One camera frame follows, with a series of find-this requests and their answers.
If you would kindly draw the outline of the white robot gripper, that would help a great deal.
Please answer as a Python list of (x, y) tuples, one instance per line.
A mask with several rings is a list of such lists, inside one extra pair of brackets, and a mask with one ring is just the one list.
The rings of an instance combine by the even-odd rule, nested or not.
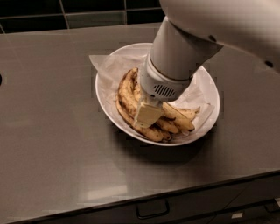
[(140, 85), (149, 97), (138, 102), (134, 124), (140, 128), (149, 128), (163, 115), (163, 103), (176, 101), (189, 87), (193, 77), (175, 80), (165, 77), (153, 65), (147, 55), (139, 74)]

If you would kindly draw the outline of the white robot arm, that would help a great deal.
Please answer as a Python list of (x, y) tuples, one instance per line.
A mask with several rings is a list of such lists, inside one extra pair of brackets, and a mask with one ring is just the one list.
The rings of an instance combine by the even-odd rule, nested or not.
[(139, 74), (135, 124), (148, 128), (197, 70), (226, 46), (280, 71), (279, 0), (159, 0), (164, 20)]

